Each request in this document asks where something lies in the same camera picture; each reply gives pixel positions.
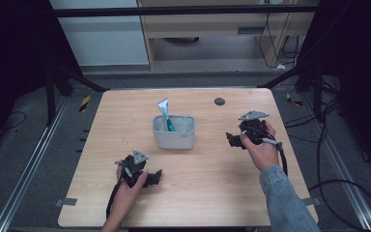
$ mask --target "white cabinet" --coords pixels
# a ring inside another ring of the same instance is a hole
[[[135,0],[50,0],[53,9],[137,7]],[[78,64],[149,65],[139,16],[59,17]]]

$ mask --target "round dark object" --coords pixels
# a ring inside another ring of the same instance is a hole
[[[224,105],[224,104],[225,104],[225,99],[223,99],[223,98],[216,98],[216,99],[214,100],[214,103],[215,103],[216,105]]]

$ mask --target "wooden table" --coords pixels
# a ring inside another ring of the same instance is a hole
[[[190,150],[160,149],[152,121],[157,102],[168,98],[171,115],[196,120],[195,146]],[[225,99],[218,106],[216,98]],[[105,92],[74,173],[59,224],[95,226],[105,221],[107,202],[116,184],[115,161],[133,149],[148,155],[151,173],[162,169],[156,186],[143,188],[126,227],[262,226],[270,225],[260,172],[246,150],[230,147],[225,132],[238,134],[237,118],[250,109],[267,112],[267,120],[283,143],[289,178],[300,198],[306,185],[269,89],[161,89]],[[313,206],[308,206],[317,220]]]

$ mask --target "aluminum rail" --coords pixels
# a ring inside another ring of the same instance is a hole
[[[328,7],[318,4],[284,5],[230,5],[230,6],[184,6],[184,7],[144,7],[144,8],[105,8],[105,9],[64,9],[34,11],[32,15],[56,17],[96,17],[129,15],[212,15],[212,14],[258,14],[258,13],[314,13]]]
[[[300,93],[300,95],[304,99],[304,103],[308,108],[308,111],[312,113],[313,111],[310,107],[310,105],[312,105],[310,99],[311,97],[307,96],[306,93]],[[314,119],[314,125],[318,132],[322,132],[322,125],[318,122],[318,120]],[[327,149],[328,157],[337,176],[340,179],[355,182],[355,179],[346,167],[345,162],[340,158],[340,155],[334,146],[334,142],[330,139],[329,134],[327,134],[327,137],[324,139],[323,143]],[[354,186],[347,184],[342,184],[342,186],[352,204],[352,207],[354,208],[355,213],[357,214],[357,218],[359,219],[363,229],[371,230],[371,209],[362,192],[359,188]]]
[[[44,130],[41,140],[39,141],[34,153],[29,159],[29,162],[26,165],[22,175],[20,176],[19,181],[17,182],[16,187],[11,194],[11,197],[0,213],[0,232],[7,231],[7,229],[9,228],[9,225],[14,218],[14,214],[16,213],[16,210],[19,207],[23,196],[25,195],[26,190],[28,189],[29,184],[31,183],[35,175],[35,172],[38,169],[39,163],[42,160],[47,145],[49,144],[49,141],[53,133],[55,132],[60,119],[62,118],[67,102],[68,98],[61,99],[57,110],[57,116],[55,117],[53,123],[50,126],[46,127],[46,129]]]

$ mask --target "gray carpet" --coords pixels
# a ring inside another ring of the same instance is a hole
[[[264,84],[282,74],[280,70],[258,70],[242,72],[238,69],[218,72],[150,72],[138,74],[89,75],[88,78],[103,87],[123,88],[172,88],[172,87],[254,87]],[[87,130],[91,127],[101,93],[97,93],[80,83],[71,82],[74,93],[68,98],[64,116],[47,147],[41,164],[27,190],[11,223],[13,231],[59,231],[63,230],[57,223],[60,208],[55,206],[57,199],[62,199],[71,183],[77,166],[80,150],[83,149]],[[295,94],[294,78],[272,89],[278,109],[284,122],[298,119],[310,114],[305,106],[296,106],[287,101],[286,93]],[[79,112],[83,98],[91,96],[85,112]],[[333,96],[325,94],[324,101],[329,102]],[[39,89],[19,98],[14,113],[8,120],[7,129],[0,135],[0,212],[10,197],[27,161],[42,136],[46,122],[45,90]],[[328,135],[334,141],[342,160],[345,161],[354,179],[371,192],[371,163],[363,161],[361,149],[349,128],[347,120],[333,111],[328,116]],[[306,184],[311,187],[317,184],[317,144],[320,134],[314,123],[289,128],[291,143],[294,147],[300,169]],[[321,153],[321,176],[323,180],[335,179],[337,175],[327,155],[326,149]],[[324,193],[330,206],[351,223],[360,226],[352,206],[347,199],[341,184],[324,187]],[[313,197],[320,193],[311,191]],[[339,221],[324,204],[316,206],[319,226],[322,231],[355,231]],[[270,231],[259,228],[259,231]]]

